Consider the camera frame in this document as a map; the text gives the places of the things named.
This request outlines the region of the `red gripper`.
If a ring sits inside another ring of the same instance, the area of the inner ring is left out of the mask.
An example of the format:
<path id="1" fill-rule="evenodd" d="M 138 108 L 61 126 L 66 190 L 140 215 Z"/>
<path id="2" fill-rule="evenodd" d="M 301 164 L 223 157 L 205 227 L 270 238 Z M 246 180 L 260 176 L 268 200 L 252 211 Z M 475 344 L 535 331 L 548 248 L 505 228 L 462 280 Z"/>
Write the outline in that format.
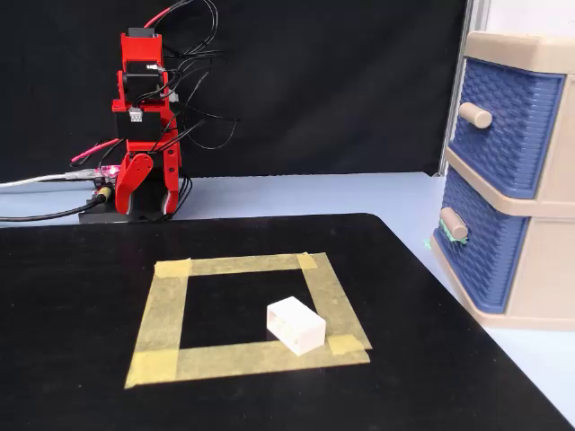
<path id="1" fill-rule="evenodd" d="M 146 152 L 163 151 L 170 153 L 164 154 L 164 184 L 167 189 L 164 213 L 171 215 L 175 212 L 179 200 L 180 142 L 174 134 L 166 134 L 159 141 L 127 141 L 127 154 L 120 165 L 115 186 L 115 207 L 118 212 L 130 210 L 132 193 L 153 168 L 153 160 Z"/>

